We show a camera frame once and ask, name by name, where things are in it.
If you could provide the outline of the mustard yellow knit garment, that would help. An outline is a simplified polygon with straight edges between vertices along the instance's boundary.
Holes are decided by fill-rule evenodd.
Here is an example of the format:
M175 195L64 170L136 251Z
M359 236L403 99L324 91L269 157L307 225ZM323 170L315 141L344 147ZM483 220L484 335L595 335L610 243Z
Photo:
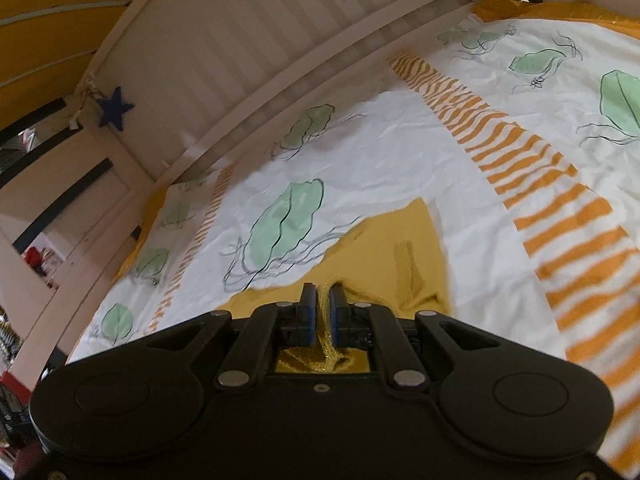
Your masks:
M279 372L345 374L369 369L363 351L335 347L329 328L329 290L336 283L343 285L349 301L382 304L398 318L413 318L421 310L451 313L446 258L420 198L359 222L293 284L238 292L221 309L234 318L247 318L263 304L299 300L305 283L314 284L318 292L316 342L281 351Z

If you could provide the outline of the white wooden bed rail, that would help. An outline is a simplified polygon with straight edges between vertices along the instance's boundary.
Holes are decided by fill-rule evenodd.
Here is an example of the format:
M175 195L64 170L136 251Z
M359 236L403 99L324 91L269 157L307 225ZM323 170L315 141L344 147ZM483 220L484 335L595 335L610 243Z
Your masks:
M48 136L1 171L1 303L24 340L11 375L32 388L74 344L153 190L477 1L1 0L1 134ZM116 87L134 104L123 132L99 127Z

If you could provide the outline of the orange bed sheet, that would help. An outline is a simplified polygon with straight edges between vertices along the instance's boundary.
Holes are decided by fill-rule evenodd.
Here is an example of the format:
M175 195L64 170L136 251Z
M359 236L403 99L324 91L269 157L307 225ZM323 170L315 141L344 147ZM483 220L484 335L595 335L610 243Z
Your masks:
M484 23L510 20L510 18L536 18L598 25L624 36L640 39L638 18L581 2L541 2L525 0L480 0L472 13Z

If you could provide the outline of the white leaf-print duvet cover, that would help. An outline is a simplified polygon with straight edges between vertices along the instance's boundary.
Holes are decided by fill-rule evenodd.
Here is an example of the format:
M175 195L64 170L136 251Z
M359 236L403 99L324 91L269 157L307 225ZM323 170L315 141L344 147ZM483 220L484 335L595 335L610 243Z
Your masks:
M451 316L598 375L600 453L639 471L639 40L467 20L171 185L73 360L291 285L364 219L424 200Z

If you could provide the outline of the dark blue star decoration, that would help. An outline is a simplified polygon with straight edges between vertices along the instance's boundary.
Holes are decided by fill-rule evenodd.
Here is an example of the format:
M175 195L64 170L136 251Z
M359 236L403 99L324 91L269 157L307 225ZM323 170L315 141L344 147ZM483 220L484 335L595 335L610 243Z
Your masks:
M96 100L102 115L99 127L113 126L117 131L124 131L124 115L134 109L134 104L122 98L122 88L116 87L110 96L102 96Z

